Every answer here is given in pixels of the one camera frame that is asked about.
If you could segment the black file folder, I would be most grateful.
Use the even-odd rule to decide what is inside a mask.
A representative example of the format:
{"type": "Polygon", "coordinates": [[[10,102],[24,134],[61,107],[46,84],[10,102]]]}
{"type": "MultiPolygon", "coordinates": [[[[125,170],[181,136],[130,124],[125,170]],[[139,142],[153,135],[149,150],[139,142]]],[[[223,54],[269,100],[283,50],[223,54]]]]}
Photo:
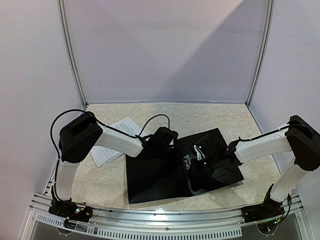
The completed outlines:
{"type": "Polygon", "coordinates": [[[230,151],[218,128],[177,138],[178,156],[161,160],[157,158],[125,157],[127,197],[130,204],[173,198],[187,198],[221,189],[244,180],[241,163],[230,151]],[[225,156],[234,157],[237,167],[222,177],[193,176],[192,145],[202,140],[221,145],[225,156]]]}

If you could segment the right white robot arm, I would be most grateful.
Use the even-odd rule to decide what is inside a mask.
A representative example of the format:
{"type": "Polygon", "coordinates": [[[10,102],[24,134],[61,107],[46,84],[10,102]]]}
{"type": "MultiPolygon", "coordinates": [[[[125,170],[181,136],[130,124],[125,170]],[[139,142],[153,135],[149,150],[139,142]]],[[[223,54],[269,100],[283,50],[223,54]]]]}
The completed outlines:
{"type": "Polygon", "coordinates": [[[217,147],[207,140],[191,146],[195,157],[190,161],[190,175],[211,176],[216,169],[229,167],[233,161],[246,164],[252,160],[278,153],[292,153],[293,159],[276,183],[269,188],[258,213],[269,218],[300,180],[320,167],[320,134],[300,116],[293,115],[289,121],[274,130],[253,138],[231,141],[227,146],[217,147]]]}

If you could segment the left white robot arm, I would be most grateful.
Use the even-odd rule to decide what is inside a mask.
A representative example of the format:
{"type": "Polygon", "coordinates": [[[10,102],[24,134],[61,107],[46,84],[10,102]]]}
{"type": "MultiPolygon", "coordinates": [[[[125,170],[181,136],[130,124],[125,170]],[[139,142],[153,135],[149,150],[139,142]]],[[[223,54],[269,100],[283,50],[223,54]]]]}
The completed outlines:
{"type": "Polygon", "coordinates": [[[71,199],[72,186],[77,168],[94,146],[108,148],[131,158],[150,155],[167,159],[174,154],[179,134],[167,127],[159,127],[155,133],[142,136],[130,135],[98,120],[91,111],[65,125],[59,132],[52,195],[57,198],[55,209],[63,216],[74,213],[71,199]]]}

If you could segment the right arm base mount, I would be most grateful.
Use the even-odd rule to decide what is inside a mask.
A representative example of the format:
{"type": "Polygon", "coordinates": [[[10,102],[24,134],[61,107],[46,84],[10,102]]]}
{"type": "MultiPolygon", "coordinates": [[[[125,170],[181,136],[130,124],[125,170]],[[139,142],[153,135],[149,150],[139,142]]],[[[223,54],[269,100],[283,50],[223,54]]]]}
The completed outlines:
{"type": "Polygon", "coordinates": [[[279,224],[287,218],[291,209],[292,197],[289,193],[287,194],[288,210],[285,213],[283,202],[277,202],[271,199],[272,187],[273,185],[268,189],[262,203],[241,208],[241,216],[244,218],[245,223],[261,221],[268,218],[273,219],[281,215],[280,219],[275,222],[275,224],[279,224]]]}

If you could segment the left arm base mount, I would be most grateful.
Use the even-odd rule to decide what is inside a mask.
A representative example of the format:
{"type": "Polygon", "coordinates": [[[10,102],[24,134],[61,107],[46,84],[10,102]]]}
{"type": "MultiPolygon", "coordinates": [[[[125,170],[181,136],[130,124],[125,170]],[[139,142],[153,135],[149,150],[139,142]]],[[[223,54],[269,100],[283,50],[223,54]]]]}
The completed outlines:
{"type": "Polygon", "coordinates": [[[76,203],[71,200],[59,200],[52,192],[52,201],[48,213],[70,221],[88,223],[93,216],[93,208],[85,203],[76,203]]]}

